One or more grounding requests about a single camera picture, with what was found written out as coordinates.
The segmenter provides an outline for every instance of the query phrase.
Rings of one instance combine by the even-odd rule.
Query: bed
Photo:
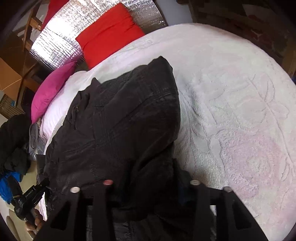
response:
[[[73,74],[43,116],[46,146],[94,77],[103,83],[159,56],[179,91],[181,167],[209,187],[231,186],[267,238],[283,240],[296,222],[296,86],[263,50],[224,30],[162,28]]]

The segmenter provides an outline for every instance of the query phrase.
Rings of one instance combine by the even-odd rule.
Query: reflective insulation mat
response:
[[[119,2],[145,33],[166,26],[152,0],[70,0],[48,22],[30,52],[52,70],[80,59],[83,54],[75,38]]]

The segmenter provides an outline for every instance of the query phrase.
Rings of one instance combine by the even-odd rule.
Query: pink pillow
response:
[[[37,90],[31,106],[32,123],[46,112],[49,104],[63,87],[66,80],[74,73],[76,62],[65,64],[52,73],[43,81]]]

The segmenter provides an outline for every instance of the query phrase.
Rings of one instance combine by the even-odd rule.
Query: blue object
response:
[[[13,176],[18,182],[20,182],[21,174],[19,174],[18,172],[8,171],[0,176],[0,196],[8,204],[10,204],[10,202],[12,201],[12,193],[7,182],[7,178],[9,176]]]

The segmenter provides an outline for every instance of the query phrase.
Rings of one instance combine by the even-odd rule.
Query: red cushion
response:
[[[43,21],[41,31],[45,28],[52,17],[67,3],[69,0],[50,0],[48,11]]]
[[[116,51],[144,35],[133,22],[124,5],[119,3],[83,30],[76,40],[83,50],[89,69],[92,69]]]

